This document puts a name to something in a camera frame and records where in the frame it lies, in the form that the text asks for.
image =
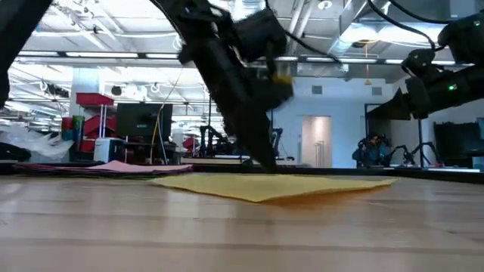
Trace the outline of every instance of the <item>computer monitor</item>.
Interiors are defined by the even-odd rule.
[[[118,104],[116,111],[116,134],[119,136],[152,136],[161,104]],[[163,140],[172,133],[173,105],[165,104],[160,114]]]

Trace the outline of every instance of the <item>white plastic bag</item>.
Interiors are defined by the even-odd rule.
[[[0,142],[11,144],[32,152],[37,152],[49,159],[62,159],[73,141],[62,141],[61,136],[51,138],[20,125],[0,126]]]

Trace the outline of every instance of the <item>green light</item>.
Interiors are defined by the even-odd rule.
[[[455,91],[455,90],[457,90],[457,84],[450,85],[450,86],[447,87],[447,89],[449,91]]]

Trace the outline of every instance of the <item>wood grain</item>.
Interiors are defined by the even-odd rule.
[[[0,271],[478,271],[484,187],[401,179],[252,204],[143,181],[0,180]]]

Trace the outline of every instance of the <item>yellow cloth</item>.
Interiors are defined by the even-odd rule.
[[[395,179],[359,181],[297,175],[191,174],[157,178],[152,181],[164,187],[261,202],[305,194],[372,189],[390,185]]]

